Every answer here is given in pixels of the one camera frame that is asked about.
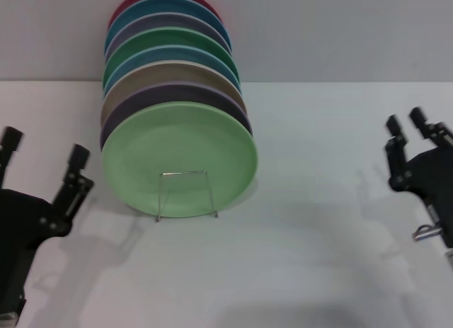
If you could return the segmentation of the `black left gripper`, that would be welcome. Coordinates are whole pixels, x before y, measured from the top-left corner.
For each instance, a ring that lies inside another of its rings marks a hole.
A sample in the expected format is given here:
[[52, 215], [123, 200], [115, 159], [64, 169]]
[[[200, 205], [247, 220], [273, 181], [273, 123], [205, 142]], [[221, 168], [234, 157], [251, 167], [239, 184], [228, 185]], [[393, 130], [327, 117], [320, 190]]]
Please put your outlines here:
[[[1, 137], [0, 185], [23, 133], [6, 126]], [[52, 203], [9, 189], [1, 190], [1, 313], [19, 314], [25, 304], [24, 286], [39, 246], [64, 237], [94, 182], [82, 175], [90, 152], [75, 144], [67, 171]]]

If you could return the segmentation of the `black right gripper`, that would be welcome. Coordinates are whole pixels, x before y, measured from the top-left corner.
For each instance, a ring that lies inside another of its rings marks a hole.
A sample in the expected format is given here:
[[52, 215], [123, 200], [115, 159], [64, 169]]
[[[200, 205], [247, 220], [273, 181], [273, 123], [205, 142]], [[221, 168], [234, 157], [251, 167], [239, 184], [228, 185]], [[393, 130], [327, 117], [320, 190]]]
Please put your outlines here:
[[389, 116], [386, 128], [391, 138], [385, 145], [389, 166], [389, 186], [395, 192], [417, 196], [425, 206], [431, 222], [421, 225], [412, 234], [415, 242], [439, 236], [452, 248], [452, 132], [443, 123], [428, 123], [420, 107], [409, 113], [415, 128], [436, 148], [407, 160], [406, 136], [396, 115]]

